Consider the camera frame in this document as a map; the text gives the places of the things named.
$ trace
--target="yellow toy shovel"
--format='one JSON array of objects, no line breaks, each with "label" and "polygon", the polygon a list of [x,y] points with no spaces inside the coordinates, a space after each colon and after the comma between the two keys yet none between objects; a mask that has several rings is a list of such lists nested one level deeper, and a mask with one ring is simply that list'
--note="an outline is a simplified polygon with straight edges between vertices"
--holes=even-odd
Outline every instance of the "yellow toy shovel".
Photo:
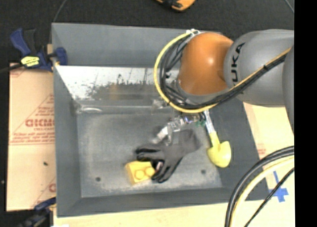
[{"label": "yellow toy shovel", "polygon": [[228,141],[220,143],[216,130],[213,127],[209,110],[204,111],[206,117],[206,129],[211,140],[211,148],[207,154],[211,162],[218,167],[227,167],[231,161],[231,148]]}]

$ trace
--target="black floor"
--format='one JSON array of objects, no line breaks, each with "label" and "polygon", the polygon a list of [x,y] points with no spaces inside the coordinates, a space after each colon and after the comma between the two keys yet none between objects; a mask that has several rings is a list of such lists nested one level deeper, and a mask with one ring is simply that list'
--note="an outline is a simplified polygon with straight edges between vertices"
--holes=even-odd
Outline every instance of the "black floor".
[{"label": "black floor", "polygon": [[[64,0],[0,0],[0,69],[18,60],[9,36],[36,28],[36,45],[49,42],[50,25]],[[185,13],[153,0],[68,0],[56,21],[215,30],[231,39],[254,30],[294,29],[294,0],[197,0]],[[0,181],[5,181],[8,131],[8,77],[0,74]],[[5,182],[0,183],[0,225],[15,226],[26,215],[4,213]]]}]

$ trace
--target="black glove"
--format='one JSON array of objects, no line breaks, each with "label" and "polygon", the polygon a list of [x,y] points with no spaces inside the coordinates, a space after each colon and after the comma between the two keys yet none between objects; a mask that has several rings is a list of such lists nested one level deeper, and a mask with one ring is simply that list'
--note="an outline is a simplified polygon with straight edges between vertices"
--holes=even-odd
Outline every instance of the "black glove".
[{"label": "black glove", "polygon": [[181,130],[177,133],[179,135],[175,136],[169,145],[164,142],[158,144],[148,143],[136,150],[137,160],[150,160],[152,165],[156,165],[159,162],[163,163],[152,176],[152,180],[157,180],[158,183],[167,181],[182,158],[201,147],[201,143],[192,129]]}]

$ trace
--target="blue clamp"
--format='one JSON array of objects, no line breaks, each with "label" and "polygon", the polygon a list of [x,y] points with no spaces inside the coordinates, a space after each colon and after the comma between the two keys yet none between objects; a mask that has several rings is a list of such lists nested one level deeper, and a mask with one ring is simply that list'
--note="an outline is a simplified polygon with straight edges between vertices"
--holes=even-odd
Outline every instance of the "blue clamp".
[{"label": "blue clamp", "polygon": [[38,227],[45,220],[48,220],[49,226],[53,224],[53,212],[49,209],[49,206],[56,203],[56,197],[48,199],[34,207],[34,214],[19,223],[16,227]]},{"label": "blue clamp", "polygon": [[26,43],[22,28],[17,29],[10,35],[13,46],[21,51],[21,63],[26,68],[38,68],[52,72],[53,64],[49,59],[50,57],[57,57],[60,65],[67,65],[67,54],[64,48],[57,48],[55,53],[49,55],[45,54],[43,48],[37,52],[34,47],[34,31],[32,31],[31,34],[32,35],[28,35],[31,46]]}]

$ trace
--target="gray bin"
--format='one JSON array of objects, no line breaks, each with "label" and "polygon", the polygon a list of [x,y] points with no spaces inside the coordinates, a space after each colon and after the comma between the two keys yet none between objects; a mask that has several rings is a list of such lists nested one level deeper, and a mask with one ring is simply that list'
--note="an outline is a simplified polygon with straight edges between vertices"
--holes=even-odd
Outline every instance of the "gray bin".
[{"label": "gray bin", "polygon": [[[172,113],[170,107],[152,108],[159,96],[153,84],[155,58],[183,32],[52,25],[53,48],[63,46],[70,64],[54,70],[58,216],[227,202],[239,179],[259,159],[243,104],[232,99],[211,109],[220,140],[231,143],[229,167],[219,169],[209,161],[205,130],[189,125],[203,146],[185,156],[168,181],[129,182],[124,165],[135,160],[134,149],[147,143]],[[117,41],[107,42],[110,36]],[[266,192],[263,182],[250,198],[264,198]]]}]

